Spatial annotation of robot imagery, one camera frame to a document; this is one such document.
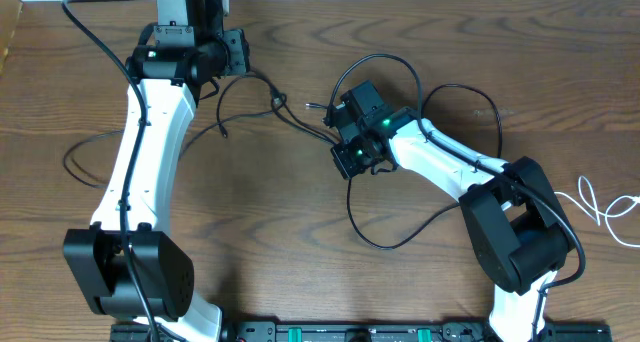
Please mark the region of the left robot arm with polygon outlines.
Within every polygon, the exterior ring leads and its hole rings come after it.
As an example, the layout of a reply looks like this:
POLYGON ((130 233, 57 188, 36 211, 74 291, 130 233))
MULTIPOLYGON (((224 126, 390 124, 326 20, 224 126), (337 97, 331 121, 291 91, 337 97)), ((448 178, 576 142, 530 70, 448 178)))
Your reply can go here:
POLYGON ((155 0, 157 19, 118 60, 128 113, 104 196, 63 255, 98 315, 147 325, 146 337, 216 341, 222 313, 195 290, 192 260, 171 239, 170 204, 181 146, 201 89, 248 72, 249 46, 226 29, 229 0, 155 0))

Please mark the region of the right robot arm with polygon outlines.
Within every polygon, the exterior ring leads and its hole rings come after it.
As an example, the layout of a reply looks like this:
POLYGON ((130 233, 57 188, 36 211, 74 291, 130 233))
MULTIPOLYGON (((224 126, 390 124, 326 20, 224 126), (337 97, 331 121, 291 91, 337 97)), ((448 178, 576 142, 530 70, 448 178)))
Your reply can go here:
POLYGON ((331 153, 344 179, 389 162, 453 198, 495 285, 490 328, 503 341, 538 340, 557 272, 569 252, 584 252, 541 166, 476 152, 439 131, 422 108, 393 109, 369 81, 329 104, 325 123, 341 137, 331 153))

